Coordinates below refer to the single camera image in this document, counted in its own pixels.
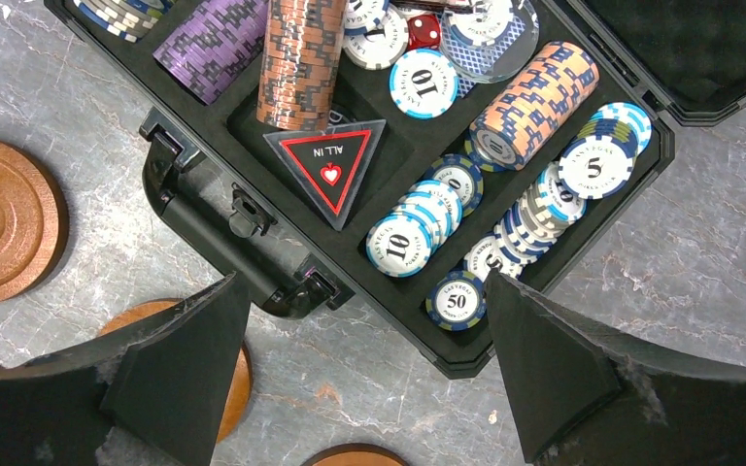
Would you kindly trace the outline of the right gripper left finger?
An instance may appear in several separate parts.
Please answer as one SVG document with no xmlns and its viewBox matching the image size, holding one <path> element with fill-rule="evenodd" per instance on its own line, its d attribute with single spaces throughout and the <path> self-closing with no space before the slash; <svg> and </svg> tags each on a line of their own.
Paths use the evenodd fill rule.
<svg viewBox="0 0 746 466">
<path fill-rule="evenodd" d="M 251 301 L 229 275 L 102 337 L 0 366 L 0 465 L 210 463 Z"/>
</svg>

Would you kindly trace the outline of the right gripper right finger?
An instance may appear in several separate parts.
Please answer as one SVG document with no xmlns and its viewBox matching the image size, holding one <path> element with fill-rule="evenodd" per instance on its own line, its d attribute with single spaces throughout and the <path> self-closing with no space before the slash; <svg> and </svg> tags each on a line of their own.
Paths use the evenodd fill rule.
<svg viewBox="0 0 746 466">
<path fill-rule="evenodd" d="M 746 465 L 746 367 L 669 349 L 499 273 L 489 329 L 533 465 Z"/>
</svg>

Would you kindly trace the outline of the wooden coaster two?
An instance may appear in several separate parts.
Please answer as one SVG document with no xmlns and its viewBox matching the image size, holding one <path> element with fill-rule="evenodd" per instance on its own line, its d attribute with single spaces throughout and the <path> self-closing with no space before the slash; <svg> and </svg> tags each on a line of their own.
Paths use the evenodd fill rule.
<svg viewBox="0 0 746 466">
<path fill-rule="evenodd" d="M 179 302 L 179 298 L 159 298 L 128 308 L 105 323 L 97 332 L 96 337 L 104 336 L 128 324 L 155 315 Z M 246 343 L 243 343 L 239 350 L 236 367 L 223 409 L 217 443 L 222 442 L 237 428 L 248 408 L 253 384 L 253 365 L 249 348 Z"/>
</svg>

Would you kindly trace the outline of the wooden coaster five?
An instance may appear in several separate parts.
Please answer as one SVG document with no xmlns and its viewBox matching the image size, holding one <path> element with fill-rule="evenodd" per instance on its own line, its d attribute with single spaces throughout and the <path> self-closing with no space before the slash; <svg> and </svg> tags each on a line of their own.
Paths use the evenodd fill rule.
<svg viewBox="0 0 746 466">
<path fill-rule="evenodd" d="M 338 445 L 319 451 L 302 466 L 407 466 L 408 462 L 395 452 L 365 443 Z"/>
</svg>

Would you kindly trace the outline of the wooden coaster four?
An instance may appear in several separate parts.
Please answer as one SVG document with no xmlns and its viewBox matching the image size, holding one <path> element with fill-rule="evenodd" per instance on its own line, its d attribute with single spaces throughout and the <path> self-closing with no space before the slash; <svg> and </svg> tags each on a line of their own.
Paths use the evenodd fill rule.
<svg viewBox="0 0 746 466">
<path fill-rule="evenodd" d="M 53 173 L 0 142 L 0 302 L 42 283 L 65 250 L 68 207 Z"/>
</svg>

